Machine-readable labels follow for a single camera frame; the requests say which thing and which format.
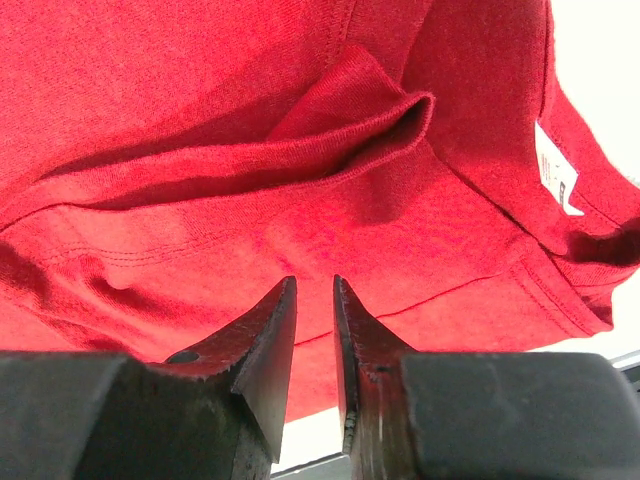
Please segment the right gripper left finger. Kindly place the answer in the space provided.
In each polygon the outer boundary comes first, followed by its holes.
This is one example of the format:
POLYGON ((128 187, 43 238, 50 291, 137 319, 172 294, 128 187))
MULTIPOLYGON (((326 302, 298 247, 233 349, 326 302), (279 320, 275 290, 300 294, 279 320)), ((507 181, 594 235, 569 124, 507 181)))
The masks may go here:
POLYGON ((1 355, 5 479, 266 479, 279 460, 296 281, 162 363, 1 355))

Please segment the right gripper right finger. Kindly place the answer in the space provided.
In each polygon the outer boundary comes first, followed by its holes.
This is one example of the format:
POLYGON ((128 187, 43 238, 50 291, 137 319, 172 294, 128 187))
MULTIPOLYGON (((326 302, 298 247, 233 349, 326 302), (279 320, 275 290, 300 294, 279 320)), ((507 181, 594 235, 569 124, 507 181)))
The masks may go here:
POLYGON ((635 479, 639 398, 589 353, 420 352, 333 286, 356 479, 635 479))

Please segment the dark red t shirt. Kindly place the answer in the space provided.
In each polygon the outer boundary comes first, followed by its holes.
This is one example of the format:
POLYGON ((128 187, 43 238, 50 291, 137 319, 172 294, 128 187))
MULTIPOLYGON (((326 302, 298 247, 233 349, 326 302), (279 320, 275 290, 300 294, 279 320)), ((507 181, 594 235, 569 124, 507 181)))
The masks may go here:
POLYGON ((5 1, 1 346, 159 362, 298 282, 287 416, 337 402, 332 280, 418 349, 607 331, 639 191, 547 1, 5 1))

